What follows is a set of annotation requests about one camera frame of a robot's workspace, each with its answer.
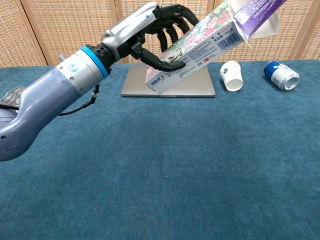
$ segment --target purple packaging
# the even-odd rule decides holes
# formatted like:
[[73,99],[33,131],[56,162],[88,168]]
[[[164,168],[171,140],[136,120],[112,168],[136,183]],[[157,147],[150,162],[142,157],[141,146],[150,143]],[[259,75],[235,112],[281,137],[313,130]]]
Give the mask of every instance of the purple packaging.
[[252,0],[233,17],[246,36],[250,38],[285,2],[286,0]]

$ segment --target robot finger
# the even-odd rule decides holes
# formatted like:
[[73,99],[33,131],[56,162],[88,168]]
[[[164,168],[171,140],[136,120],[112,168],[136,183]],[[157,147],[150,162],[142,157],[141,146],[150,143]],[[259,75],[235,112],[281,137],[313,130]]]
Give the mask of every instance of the robot finger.
[[186,21],[181,17],[180,20],[177,22],[177,27],[181,29],[181,31],[183,32],[183,34],[185,34],[186,32],[188,32],[190,30],[188,24],[186,23]]
[[172,24],[175,24],[175,23],[179,22],[180,19],[181,19],[180,16],[173,15],[172,17],[158,20],[156,25],[157,25],[157,27],[168,26],[168,25],[172,25]]
[[196,25],[199,20],[195,16],[195,14],[187,7],[181,5],[182,11],[181,11],[181,16],[186,18],[193,26]]
[[168,48],[168,41],[165,32],[162,30],[157,32],[156,35],[160,41],[161,52],[164,52]]
[[171,42],[174,44],[178,40],[178,34],[175,28],[172,25],[164,27],[166,32],[170,35]]
[[156,55],[147,49],[143,48],[140,42],[136,42],[131,47],[130,53],[135,59],[140,59],[143,63],[153,67],[154,69],[158,69],[164,72],[171,72],[178,69],[181,69],[186,66],[184,62],[181,61],[173,61],[166,62],[161,61]]

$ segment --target barcode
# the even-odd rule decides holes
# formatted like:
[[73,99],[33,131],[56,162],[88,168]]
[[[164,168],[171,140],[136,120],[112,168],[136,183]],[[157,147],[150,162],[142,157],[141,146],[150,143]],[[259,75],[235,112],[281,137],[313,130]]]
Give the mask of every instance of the barcode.
[[235,42],[238,42],[240,39],[240,36],[236,32],[234,32],[230,36],[227,36],[225,39],[218,42],[218,46],[223,51]]

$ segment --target blue ring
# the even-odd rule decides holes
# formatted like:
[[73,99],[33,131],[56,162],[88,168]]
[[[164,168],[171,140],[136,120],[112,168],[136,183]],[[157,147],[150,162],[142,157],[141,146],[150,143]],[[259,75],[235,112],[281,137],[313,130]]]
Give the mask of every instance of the blue ring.
[[95,63],[95,65],[99,68],[100,72],[102,73],[103,77],[106,78],[108,77],[108,72],[105,68],[105,66],[101,63],[99,58],[88,48],[87,46],[81,47],[81,50],[84,51]]

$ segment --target blue logo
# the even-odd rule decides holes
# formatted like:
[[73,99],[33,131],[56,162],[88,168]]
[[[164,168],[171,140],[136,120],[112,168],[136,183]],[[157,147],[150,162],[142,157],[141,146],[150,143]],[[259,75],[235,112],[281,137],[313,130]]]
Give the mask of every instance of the blue logo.
[[76,71],[78,71],[78,67],[75,64],[71,64],[69,66],[69,71],[75,73]]
[[156,85],[157,83],[160,83],[163,80],[164,80],[164,77],[162,75],[161,76],[157,76],[156,79],[151,82],[151,85],[154,86],[154,85]]

